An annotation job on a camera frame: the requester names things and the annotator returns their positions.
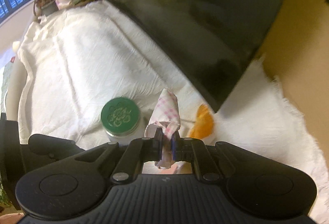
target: ribbed black surface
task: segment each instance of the ribbed black surface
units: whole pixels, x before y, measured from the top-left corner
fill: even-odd
[[[20,224],[249,224],[314,223],[306,216],[264,220],[247,215],[225,198],[221,189],[204,185],[194,175],[139,175],[128,185],[115,186],[94,210],[65,221],[25,217]]]

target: metal screw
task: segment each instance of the metal screw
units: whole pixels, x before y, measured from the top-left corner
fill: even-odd
[[[203,178],[207,181],[216,181],[219,179],[219,175],[216,173],[207,173],[203,175]]]
[[[129,175],[125,172],[119,172],[119,173],[115,173],[113,175],[113,179],[115,181],[124,181],[127,180],[129,178]]]

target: jar lid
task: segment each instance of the jar lid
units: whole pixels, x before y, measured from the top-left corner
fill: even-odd
[[[103,127],[113,135],[128,135],[139,123],[139,108],[134,101],[118,97],[110,100],[102,109]]]

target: television screen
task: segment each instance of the television screen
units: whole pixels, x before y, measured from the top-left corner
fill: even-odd
[[[262,44],[282,0],[110,0],[217,111]]]

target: wall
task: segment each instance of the wall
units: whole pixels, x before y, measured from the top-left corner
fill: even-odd
[[[305,114],[329,164],[329,4],[284,0],[259,54],[278,75],[285,97]]]
[[[26,4],[0,25],[0,55],[9,49],[14,41],[20,40],[33,16],[33,1]]]

